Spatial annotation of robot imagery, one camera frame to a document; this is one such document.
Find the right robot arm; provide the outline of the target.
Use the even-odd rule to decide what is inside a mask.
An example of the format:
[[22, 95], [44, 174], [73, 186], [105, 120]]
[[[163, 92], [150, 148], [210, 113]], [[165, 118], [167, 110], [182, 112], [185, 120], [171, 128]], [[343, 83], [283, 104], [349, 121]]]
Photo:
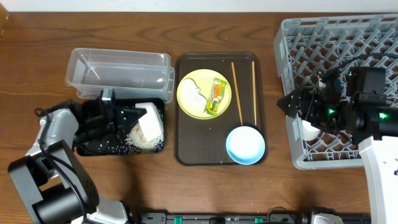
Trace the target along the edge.
[[386, 69], [351, 67], [341, 101], [336, 69], [321, 77], [317, 90], [301, 86], [277, 101], [289, 117], [326, 133], [350, 131], [366, 171], [371, 221], [397, 223], [397, 108], [387, 105]]

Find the white cup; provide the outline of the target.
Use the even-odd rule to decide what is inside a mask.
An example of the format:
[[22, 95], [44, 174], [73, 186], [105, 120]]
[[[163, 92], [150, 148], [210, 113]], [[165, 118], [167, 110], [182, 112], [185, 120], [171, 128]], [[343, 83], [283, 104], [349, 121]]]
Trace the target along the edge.
[[320, 133], [320, 130], [311, 125], [308, 121], [302, 121], [303, 127], [303, 140], [304, 141], [312, 141], [316, 139]]

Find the green snack wrapper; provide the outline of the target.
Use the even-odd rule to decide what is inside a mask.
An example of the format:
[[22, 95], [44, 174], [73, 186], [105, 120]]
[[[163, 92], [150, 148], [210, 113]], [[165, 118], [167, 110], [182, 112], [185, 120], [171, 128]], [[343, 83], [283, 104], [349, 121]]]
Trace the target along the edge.
[[228, 83], [226, 81], [219, 78], [213, 79], [210, 95], [206, 100], [206, 105], [204, 109], [205, 114], [209, 114], [212, 116], [215, 116], [217, 114], [218, 107], [224, 98], [227, 86]]

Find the white bowl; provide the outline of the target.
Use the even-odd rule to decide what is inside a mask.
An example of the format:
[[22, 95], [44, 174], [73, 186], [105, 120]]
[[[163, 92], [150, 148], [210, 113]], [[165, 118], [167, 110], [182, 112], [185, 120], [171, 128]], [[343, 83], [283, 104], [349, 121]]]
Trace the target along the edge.
[[136, 103], [135, 107], [137, 109], [146, 110], [146, 114], [139, 118], [139, 125], [146, 141], [151, 142], [159, 136], [162, 136], [164, 128], [155, 104], [151, 102]]

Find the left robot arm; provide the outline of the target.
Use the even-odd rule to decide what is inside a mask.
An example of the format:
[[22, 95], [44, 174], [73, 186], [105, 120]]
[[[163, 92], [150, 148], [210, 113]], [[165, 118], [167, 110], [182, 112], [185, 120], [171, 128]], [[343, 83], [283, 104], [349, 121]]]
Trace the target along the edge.
[[135, 223], [120, 200], [100, 197], [93, 179], [74, 154], [96, 155], [120, 146], [147, 114], [132, 100], [68, 100], [37, 108], [40, 131], [27, 154], [10, 163], [8, 174], [34, 223]]

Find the white napkin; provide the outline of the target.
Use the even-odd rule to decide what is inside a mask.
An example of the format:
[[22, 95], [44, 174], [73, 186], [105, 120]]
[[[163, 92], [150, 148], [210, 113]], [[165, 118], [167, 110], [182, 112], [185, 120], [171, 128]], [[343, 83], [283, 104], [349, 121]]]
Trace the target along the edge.
[[180, 104], [183, 109], [191, 114], [203, 113], [206, 106], [206, 98], [195, 81], [187, 78], [179, 85]]

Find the yellow round plate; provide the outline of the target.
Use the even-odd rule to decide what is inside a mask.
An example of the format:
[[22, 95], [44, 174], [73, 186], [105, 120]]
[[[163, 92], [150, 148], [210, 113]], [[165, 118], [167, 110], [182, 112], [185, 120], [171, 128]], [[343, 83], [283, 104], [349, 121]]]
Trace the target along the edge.
[[[210, 91], [212, 88], [214, 78], [219, 78], [228, 83], [224, 98], [223, 98], [221, 104], [219, 105], [217, 114], [215, 116], [205, 114], [204, 111], [203, 111], [203, 113], [200, 113], [200, 114], [197, 114], [197, 113], [191, 114], [183, 109], [182, 105], [180, 104], [179, 85], [181, 84], [182, 81], [184, 81], [187, 78], [191, 78], [195, 81], [195, 83], [198, 85], [198, 87], [201, 90], [201, 94], [206, 99], [210, 95]], [[194, 71], [188, 73], [187, 75], [185, 75], [182, 78], [182, 80], [180, 81], [180, 83], [178, 84], [178, 87], [177, 87], [177, 101], [178, 101], [179, 107], [182, 109], [183, 112], [185, 112], [187, 115], [189, 115], [190, 117], [195, 118], [195, 119], [212, 119], [212, 118], [215, 118], [215, 117], [221, 115], [222, 113], [224, 113], [227, 110], [229, 104], [231, 103], [232, 95], [233, 94], [231, 91], [231, 85], [229, 84], [227, 79], [221, 73], [216, 72], [214, 70], [210, 70], [210, 69], [198, 69], [198, 70], [194, 70]]]

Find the light blue bowl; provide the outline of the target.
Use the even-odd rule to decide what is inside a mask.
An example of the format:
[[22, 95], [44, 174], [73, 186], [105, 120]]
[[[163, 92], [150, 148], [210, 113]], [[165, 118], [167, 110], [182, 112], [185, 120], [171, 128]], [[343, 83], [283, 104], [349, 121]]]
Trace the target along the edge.
[[262, 134], [249, 126], [233, 129], [226, 138], [226, 151], [233, 161], [241, 165], [259, 162], [266, 152]]

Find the wooden chopstick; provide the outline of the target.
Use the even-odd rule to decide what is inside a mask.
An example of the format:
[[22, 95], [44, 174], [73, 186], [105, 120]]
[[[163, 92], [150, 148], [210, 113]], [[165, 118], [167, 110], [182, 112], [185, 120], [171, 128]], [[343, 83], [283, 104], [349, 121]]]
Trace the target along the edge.
[[232, 73], [233, 73], [234, 89], [235, 89], [236, 101], [237, 101], [237, 106], [238, 106], [239, 120], [240, 120], [240, 124], [242, 126], [243, 125], [243, 116], [242, 116], [242, 111], [241, 111], [241, 104], [240, 104], [240, 99], [239, 99], [239, 90], [238, 90], [238, 84], [237, 84], [237, 79], [236, 79], [236, 71], [235, 71], [234, 62], [231, 62], [231, 69], [232, 69]]
[[256, 68], [255, 61], [252, 61], [252, 96], [253, 96], [253, 112], [254, 125], [257, 126], [257, 99], [256, 99]]

